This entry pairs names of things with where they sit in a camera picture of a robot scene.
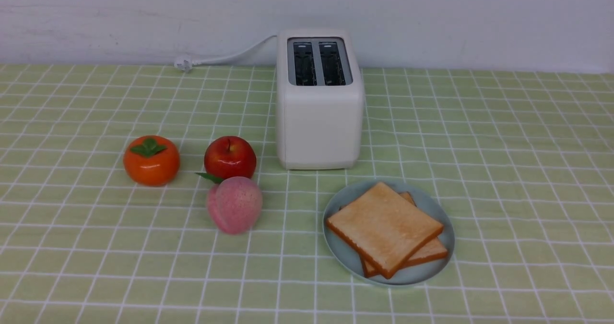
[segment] stacked bread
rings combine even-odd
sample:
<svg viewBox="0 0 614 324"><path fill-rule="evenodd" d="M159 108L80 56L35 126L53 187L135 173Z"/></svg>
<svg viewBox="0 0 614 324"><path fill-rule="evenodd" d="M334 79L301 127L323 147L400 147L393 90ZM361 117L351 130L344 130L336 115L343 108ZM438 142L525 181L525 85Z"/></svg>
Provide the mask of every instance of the stacked bread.
<svg viewBox="0 0 614 324"><path fill-rule="evenodd" d="M443 224L417 208L408 192L378 182L340 208L327 227L360 256L364 276L392 278L399 270L447 257Z"/></svg>

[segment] green leaf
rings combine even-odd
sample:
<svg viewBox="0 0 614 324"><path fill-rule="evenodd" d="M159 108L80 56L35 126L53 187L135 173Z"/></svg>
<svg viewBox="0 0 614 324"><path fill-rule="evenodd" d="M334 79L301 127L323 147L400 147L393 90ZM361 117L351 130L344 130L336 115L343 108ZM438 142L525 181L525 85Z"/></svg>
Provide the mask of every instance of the green leaf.
<svg viewBox="0 0 614 324"><path fill-rule="evenodd" d="M143 146L147 150L153 150L156 147L156 145L158 145L158 143L155 142L154 138L147 138L146 140L143 141Z"/></svg>
<svg viewBox="0 0 614 324"><path fill-rule="evenodd" d="M207 180L211 180L215 184L221 184L222 181L224 181L224 179L216 177L215 175L211 175L209 173L195 173L195 174L200 175L201 177L204 177Z"/></svg>
<svg viewBox="0 0 614 324"><path fill-rule="evenodd" d="M140 145L135 145L130 148L130 151L140 154L142 157L149 158L166 149L166 145L156 143L154 138L147 138Z"/></svg>

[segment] red apple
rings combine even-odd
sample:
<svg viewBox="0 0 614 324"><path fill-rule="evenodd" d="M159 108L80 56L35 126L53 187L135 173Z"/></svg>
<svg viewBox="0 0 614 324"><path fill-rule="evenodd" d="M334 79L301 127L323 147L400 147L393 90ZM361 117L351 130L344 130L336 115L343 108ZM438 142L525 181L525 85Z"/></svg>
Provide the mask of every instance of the red apple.
<svg viewBox="0 0 614 324"><path fill-rule="evenodd" d="M204 169L209 175L223 180L252 178L256 171L256 153L252 145L241 137L217 138L204 152Z"/></svg>

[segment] fake fruit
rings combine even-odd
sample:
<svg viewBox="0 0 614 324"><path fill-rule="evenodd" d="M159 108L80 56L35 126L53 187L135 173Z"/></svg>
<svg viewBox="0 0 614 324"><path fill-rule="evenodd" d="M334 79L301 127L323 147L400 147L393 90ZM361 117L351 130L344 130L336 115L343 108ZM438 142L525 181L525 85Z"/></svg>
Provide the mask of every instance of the fake fruit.
<svg viewBox="0 0 614 324"><path fill-rule="evenodd" d="M128 176L146 186L164 186L179 171L179 151L170 140L148 135L132 141L123 155Z"/></svg>
<svg viewBox="0 0 614 324"><path fill-rule="evenodd" d="M252 145L241 137L217 138L204 152L204 169L206 171L204 177L211 180L214 178L225 180L232 177L250 179L256 171L256 154Z"/></svg>
<svg viewBox="0 0 614 324"><path fill-rule="evenodd" d="M207 210L222 232L241 234L258 220L262 211L262 192L251 179L228 178L209 190Z"/></svg>

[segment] power cord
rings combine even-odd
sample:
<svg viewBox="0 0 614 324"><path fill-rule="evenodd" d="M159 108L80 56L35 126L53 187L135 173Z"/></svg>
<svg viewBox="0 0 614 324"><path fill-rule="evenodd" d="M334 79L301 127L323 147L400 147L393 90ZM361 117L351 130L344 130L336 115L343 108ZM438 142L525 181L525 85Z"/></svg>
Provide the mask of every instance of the power cord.
<svg viewBox="0 0 614 324"><path fill-rule="evenodd" d="M225 63L228 61L232 61L234 59L242 57L246 53L249 53L250 51L254 50L256 47L267 42L273 37L277 37L277 35L270 35L266 37L265 39L259 41L258 43L254 44L253 46L243 51L240 51L239 53L235 53L232 55L226 55L225 57L193 59L190 55L180 55L177 57L177 59L175 59L175 68L180 71L188 73L191 71L193 66L200 66L204 64L219 64L219 63Z"/></svg>

